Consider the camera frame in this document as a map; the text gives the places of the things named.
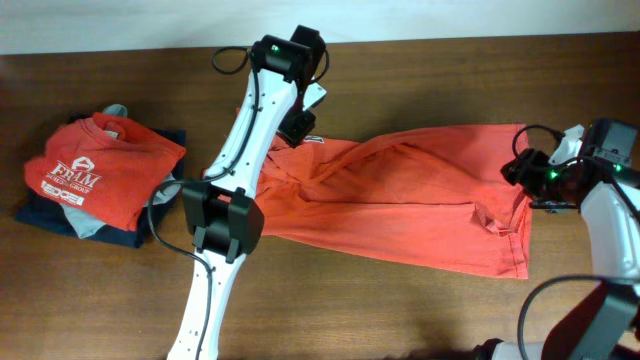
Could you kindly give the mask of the plain red t-shirt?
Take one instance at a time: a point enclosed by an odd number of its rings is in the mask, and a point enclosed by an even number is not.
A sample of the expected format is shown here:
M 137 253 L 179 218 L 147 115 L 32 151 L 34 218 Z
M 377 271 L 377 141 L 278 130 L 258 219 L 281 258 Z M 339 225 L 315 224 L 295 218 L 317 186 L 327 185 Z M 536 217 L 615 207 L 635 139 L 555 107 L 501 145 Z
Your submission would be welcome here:
M 501 168 L 518 124 L 427 127 L 365 142 L 275 139 L 256 202 L 264 231 L 351 255 L 526 279 L 532 212 Z

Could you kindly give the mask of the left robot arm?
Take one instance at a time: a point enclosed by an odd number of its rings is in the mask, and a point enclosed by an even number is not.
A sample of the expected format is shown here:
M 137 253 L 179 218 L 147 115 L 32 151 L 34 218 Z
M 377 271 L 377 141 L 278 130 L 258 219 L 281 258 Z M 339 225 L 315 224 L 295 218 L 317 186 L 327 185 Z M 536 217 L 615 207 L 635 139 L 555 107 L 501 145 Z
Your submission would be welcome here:
M 255 201 L 272 141 L 300 145 L 314 129 L 313 108 L 327 92 L 330 63 L 319 31 L 298 26 L 290 39 L 264 36 L 246 53 L 247 90 L 231 132 L 199 180 L 180 180 L 194 272 L 171 359 L 215 359 L 233 283 L 260 240 L 265 216 Z

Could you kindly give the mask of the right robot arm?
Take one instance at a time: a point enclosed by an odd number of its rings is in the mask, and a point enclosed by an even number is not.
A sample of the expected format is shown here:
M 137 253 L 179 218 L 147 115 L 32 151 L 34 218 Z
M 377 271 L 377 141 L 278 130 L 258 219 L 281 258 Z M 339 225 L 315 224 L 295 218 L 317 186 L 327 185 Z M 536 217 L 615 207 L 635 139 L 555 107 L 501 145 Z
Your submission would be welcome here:
M 639 332 L 639 173 L 631 166 L 639 135 L 635 125 L 599 118 L 588 127 L 552 130 L 551 155 L 532 148 L 515 150 L 501 173 L 520 185 L 534 209 L 576 210 L 591 248 L 590 274 L 563 275 L 532 290 L 518 316 L 513 343 L 490 339 L 471 351 L 473 359 L 636 359 L 621 344 Z M 595 288 L 571 309 L 541 343 L 524 339 L 533 300 L 563 282 L 593 281 Z

